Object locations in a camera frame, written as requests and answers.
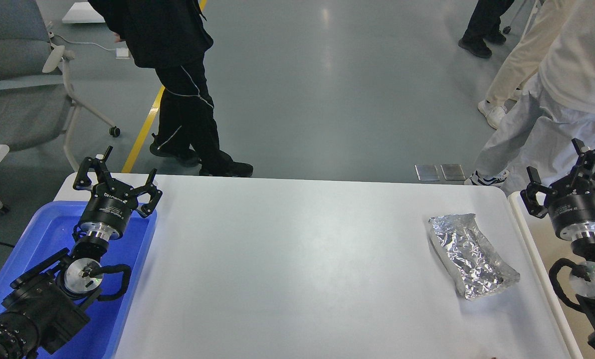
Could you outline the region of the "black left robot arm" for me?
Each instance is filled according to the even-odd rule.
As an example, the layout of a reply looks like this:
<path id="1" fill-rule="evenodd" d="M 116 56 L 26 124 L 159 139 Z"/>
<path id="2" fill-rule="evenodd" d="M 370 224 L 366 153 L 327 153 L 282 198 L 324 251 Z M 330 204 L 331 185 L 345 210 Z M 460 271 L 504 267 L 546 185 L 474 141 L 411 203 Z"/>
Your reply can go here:
<path id="1" fill-rule="evenodd" d="M 147 218 L 162 196 L 153 169 L 142 186 L 112 177 L 101 156 L 86 157 L 74 179 L 74 190 L 91 193 L 73 227 L 72 248 L 62 248 L 40 261 L 10 286 L 0 313 L 0 359 L 35 359 L 39 350 L 52 354 L 89 322 L 95 302 L 115 301 L 130 289 L 133 264 L 103 264 L 110 241 L 126 232 L 133 213 Z"/>

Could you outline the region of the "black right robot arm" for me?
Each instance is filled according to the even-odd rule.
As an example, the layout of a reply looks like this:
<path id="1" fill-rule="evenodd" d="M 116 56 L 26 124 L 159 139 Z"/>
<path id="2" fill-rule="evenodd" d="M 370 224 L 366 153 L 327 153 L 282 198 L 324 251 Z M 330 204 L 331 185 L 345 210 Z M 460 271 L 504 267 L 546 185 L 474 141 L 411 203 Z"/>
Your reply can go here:
<path id="1" fill-rule="evenodd" d="M 568 175 L 544 185 L 538 170 L 527 167 L 528 185 L 520 192 L 527 212 L 548 216 L 555 235 L 569 241 L 581 263 L 557 260 L 548 277 L 554 292 L 567 307 L 582 312 L 593 328 L 588 343 L 595 351 L 595 149 L 574 138 L 578 159 Z"/>

